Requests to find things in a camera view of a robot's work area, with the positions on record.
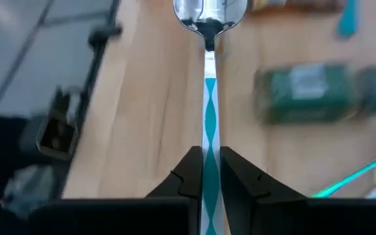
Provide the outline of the black aluminium table frame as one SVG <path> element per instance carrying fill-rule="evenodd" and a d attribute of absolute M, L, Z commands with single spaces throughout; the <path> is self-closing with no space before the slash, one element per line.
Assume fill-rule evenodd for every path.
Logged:
<path fill-rule="evenodd" d="M 116 45 L 123 32 L 123 26 L 117 21 L 121 2 L 113 0 L 106 23 L 93 28 L 88 36 L 94 58 L 81 93 L 78 141 L 62 185 L 62 199 L 98 197 L 113 122 L 112 106 L 118 103 L 104 100 L 104 95 L 113 93 L 115 84 L 108 81 L 104 68 L 111 62 L 108 49 Z"/>

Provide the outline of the Spanish saffron jar cork lid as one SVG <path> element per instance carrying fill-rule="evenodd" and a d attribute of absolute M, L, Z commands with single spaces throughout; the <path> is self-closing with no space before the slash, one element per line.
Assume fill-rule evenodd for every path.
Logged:
<path fill-rule="evenodd" d="M 258 12 L 270 8 L 290 8 L 302 11 L 338 12 L 347 0 L 247 0 L 247 10 Z"/>

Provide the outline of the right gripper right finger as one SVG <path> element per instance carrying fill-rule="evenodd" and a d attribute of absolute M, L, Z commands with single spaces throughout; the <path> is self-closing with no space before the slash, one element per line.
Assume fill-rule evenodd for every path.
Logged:
<path fill-rule="evenodd" d="M 376 199 L 306 197 L 229 147 L 221 188 L 232 235 L 376 235 Z"/>

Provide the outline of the green-lidded herb jar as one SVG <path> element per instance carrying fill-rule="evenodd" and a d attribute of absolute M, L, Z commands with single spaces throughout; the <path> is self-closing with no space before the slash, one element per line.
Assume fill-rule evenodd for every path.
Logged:
<path fill-rule="evenodd" d="M 327 123 L 376 116 L 376 65 L 306 63 L 257 70 L 255 113 L 268 124 Z"/>

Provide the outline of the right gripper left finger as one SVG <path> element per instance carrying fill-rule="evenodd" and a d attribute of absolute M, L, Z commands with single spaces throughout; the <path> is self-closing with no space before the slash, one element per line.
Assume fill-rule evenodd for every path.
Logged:
<path fill-rule="evenodd" d="M 27 219 L 29 235 L 199 235 L 202 150 L 193 146 L 144 198 L 64 199 Z"/>

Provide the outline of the iridescent spoon with green handle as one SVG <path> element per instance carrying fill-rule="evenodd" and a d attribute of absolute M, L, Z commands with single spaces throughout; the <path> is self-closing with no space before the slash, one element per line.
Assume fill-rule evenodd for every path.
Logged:
<path fill-rule="evenodd" d="M 341 189 L 342 187 L 346 186 L 347 184 L 349 184 L 353 180 L 362 176 L 366 172 L 374 169 L 375 167 L 376 167 L 376 160 L 372 161 L 371 163 L 367 164 L 366 166 L 363 166 L 361 169 L 358 169 L 356 172 L 353 172 L 352 174 L 346 176 L 342 180 L 339 180 L 338 182 L 333 183 L 331 185 L 328 185 L 327 187 L 321 189 L 320 191 L 313 193 L 311 195 L 311 197 L 312 198 L 326 198 L 326 197 L 332 195 L 334 192 Z"/>

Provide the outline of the teal plastic spoon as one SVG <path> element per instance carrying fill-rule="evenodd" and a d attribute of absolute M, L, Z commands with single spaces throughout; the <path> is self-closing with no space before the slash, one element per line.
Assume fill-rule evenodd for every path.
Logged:
<path fill-rule="evenodd" d="M 359 30 L 360 0 L 342 0 L 341 16 L 337 22 L 336 36 L 340 39 L 349 39 Z"/>

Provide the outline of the grey square metal bracket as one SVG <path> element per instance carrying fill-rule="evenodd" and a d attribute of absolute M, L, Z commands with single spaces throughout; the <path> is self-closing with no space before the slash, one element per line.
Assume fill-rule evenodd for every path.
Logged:
<path fill-rule="evenodd" d="M 78 127 L 71 108 L 73 89 L 57 86 L 49 109 L 39 126 L 38 151 L 57 161 L 70 161 L 76 147 Z"/>

